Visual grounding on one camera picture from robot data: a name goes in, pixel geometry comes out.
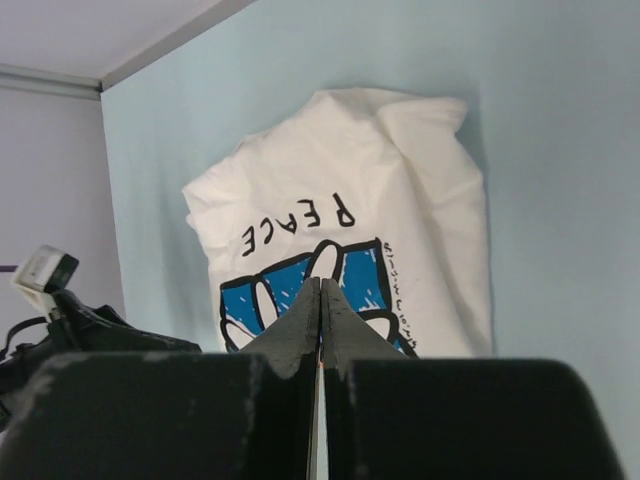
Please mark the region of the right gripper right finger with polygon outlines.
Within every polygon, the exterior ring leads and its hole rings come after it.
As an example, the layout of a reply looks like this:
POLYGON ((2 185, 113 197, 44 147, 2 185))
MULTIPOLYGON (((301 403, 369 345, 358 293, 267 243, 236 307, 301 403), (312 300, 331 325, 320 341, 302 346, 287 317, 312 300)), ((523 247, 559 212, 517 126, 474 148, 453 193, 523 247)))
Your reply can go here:
POLYGON ((591 392, 546 359, 417 359, 321 287, 333 479, 621 479, 591 392))

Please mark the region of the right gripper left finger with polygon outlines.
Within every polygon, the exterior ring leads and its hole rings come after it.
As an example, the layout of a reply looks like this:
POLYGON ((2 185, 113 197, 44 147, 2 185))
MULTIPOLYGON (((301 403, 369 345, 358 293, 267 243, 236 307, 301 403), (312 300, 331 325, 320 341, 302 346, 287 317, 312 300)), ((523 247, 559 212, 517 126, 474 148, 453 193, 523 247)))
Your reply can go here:
POLYGON ((311 479, 320 282, 233 354, 67 353, 18 397, 5 479, 311 479))

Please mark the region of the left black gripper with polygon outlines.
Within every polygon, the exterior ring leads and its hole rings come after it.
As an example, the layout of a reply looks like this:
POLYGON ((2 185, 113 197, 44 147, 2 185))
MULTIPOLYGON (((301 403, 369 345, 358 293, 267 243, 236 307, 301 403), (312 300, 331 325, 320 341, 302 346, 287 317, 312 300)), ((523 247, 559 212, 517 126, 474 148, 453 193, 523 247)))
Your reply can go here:
POLYGON ((69 290, 53 296, 54 319, 32 317, 14 325, 1 343, 1 429, 15 416, 19 397, 30 378, 50 358, 71 352, 187 352, 199 353, 198 344, 147 332, 128 324, 109 305, 92 308, 69 290), (20 332, 38 325, 47 329, 36 343, 14 345, 20 332))

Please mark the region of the white daisy print t-shirt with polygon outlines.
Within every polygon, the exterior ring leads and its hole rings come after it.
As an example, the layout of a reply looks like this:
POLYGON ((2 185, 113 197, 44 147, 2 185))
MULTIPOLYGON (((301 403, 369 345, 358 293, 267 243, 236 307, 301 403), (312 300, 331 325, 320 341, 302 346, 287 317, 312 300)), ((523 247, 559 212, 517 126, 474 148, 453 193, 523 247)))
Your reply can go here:
POLYGON ((216 333, 235 352, 310 277, 408 356, 493 350, 483 174, 465 102, 381 89, 315 93, 184 187, 216 333))

